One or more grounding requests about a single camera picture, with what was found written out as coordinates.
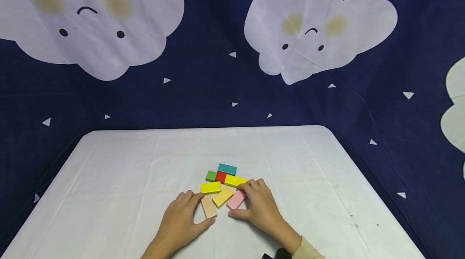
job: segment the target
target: sleeve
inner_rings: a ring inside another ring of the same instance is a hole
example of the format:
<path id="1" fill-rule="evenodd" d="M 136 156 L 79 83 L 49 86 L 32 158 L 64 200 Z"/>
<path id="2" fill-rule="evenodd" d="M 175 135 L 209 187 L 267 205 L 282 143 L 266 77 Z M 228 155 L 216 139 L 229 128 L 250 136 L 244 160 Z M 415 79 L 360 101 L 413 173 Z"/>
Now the sleeve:
<path id="1" fill-rule="evenodd" d="M 302 237 L 299 249 L 292 256 L 293 259 L 325 259 L 317 249 L 308 243 L 305 237 Z"/>

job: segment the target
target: forearm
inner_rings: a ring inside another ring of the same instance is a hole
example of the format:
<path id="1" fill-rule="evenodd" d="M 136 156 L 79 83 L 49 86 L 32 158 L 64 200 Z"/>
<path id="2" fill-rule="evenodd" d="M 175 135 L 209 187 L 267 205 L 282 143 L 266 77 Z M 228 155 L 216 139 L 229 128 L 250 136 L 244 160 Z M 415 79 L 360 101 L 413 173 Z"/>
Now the forearm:
<path id="1" fill-rule="evenodd" d="M 289 253 L 294 254 L 300 247 L 302 237 L 284 220 L 276 224 L 270 234 Z"/>

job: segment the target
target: fabric backdrop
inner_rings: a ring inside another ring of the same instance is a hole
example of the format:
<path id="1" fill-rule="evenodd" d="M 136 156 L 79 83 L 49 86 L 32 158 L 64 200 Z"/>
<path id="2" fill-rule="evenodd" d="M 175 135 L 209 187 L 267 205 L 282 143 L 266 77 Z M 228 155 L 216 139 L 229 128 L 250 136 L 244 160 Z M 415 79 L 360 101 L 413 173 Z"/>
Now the fabric backdrop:
<path id="1" fill-rule="evenodd" d="M 464 15 L 465 0 L 0 0 L 0 251 L 92 130 L 320 124 L 426 258 L 463 258 Z"/>

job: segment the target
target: yellow block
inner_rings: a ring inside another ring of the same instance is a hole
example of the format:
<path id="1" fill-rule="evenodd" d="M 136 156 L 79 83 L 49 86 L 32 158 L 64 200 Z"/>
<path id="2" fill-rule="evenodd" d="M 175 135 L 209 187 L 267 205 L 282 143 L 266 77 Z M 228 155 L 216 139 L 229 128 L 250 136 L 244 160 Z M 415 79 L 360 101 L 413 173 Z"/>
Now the yellow block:
<path id="1" fill-rule="evenodd" d="M 234 195 L 231 188 L 226 187 L 224 188 L 219 194 L 217 194 L 213 198 L 213 202 L 216 204 L 218 208 L 220 208 L 226 201 L 229 200 Z"/>
<path id="2" fill-rule="evenodd" d="M 221 182 L 215 181 L 201 184 L 201 192 L 203 194 L 217 194 L 221 191 Z"/>
<path id="3" fill-rule="evenodd" d="M 248 182 L 247 179 L 243 179 L 237 176 L 232 176 L 229 174 L 226 174 L 226 179 L 224 179 L 224 185 L 231 186 L 234 188 L 237 188 L 239 184 L 246 183 L 246 182 Z"/>
<path id="4" fill-rule="evenodd" d="M 216 217 L 216 208 L 213 205 L 212 197 L 210 194 L 205 195 L 205 197 L 202 198 L 201 203 L 206 219 Z"/>

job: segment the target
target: red block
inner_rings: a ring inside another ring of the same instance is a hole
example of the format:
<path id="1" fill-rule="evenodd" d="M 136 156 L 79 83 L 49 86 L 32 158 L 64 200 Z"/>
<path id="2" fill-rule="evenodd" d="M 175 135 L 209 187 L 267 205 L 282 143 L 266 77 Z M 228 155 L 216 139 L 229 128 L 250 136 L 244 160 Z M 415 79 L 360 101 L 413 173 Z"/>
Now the red block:
<path id="1" fill-rule="evenodd" d="M 224 184 L 224 180 L 226 179 L 226 173 L 218 171 L 216 173 L 215 181 L 219 181 Z"/>

